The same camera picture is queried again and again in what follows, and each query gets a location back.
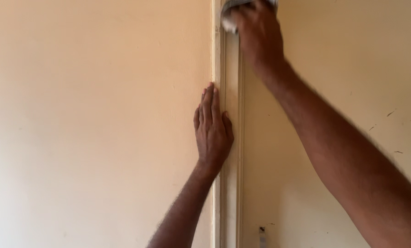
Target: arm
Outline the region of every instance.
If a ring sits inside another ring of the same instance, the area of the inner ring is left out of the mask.
[[[241,50],[294,125],[318,176],[373,248],[411,248],[411,183],[314,93],[283,54],[280,25],[263,1],[232,11]]]
[[[199,160],[169,209],[148,248],[190,248],[199,215],[215,177],[228,157],[234,137],[227,114],[221,116],[219,91],[213,84],[202,93],[193,118]]]

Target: hand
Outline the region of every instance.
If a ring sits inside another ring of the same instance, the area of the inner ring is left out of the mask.
[[[201,103],[193,118],[199,164],[217,175],[230,153],[234,141],[228,113],[221,115],[219,91],[211,82],[202,92]]]
[[[254,71],[268,84],[286,65],[279,22],[265,0],[250,6],[241,5],[231,11],[238,26],[241,50]]]

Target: forearm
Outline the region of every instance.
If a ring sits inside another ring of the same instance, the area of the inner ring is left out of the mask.
[[[406,239],[411,238],[411,184],[403,174],[289,65],[266,81],[319,177],[368,242],[373,247],[400,245],[384,244],[388,240],[411,243]]]
[[[148,248],[190,248],[205,199],[217,172],[197,163]]]

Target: door frame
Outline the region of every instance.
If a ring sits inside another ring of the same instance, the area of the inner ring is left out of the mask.
[[[239,36],[221,26],[226,0],[212,1],[212,80],[220,88],[221,110],[228,111],[235,142],[212,188],[212,248],[240,248],[244,144],[244,63]]]

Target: wall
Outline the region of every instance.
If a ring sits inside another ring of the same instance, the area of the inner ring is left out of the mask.
[[[411,179],[411,0],[282,1],[278,17],[296,70]],[[260,225],[269,248],[368,247],[282,109],[245,77],[243,247],[258,247]]]
[[[0,248],[144,247],[210,79],[210,1],[0,1]]]

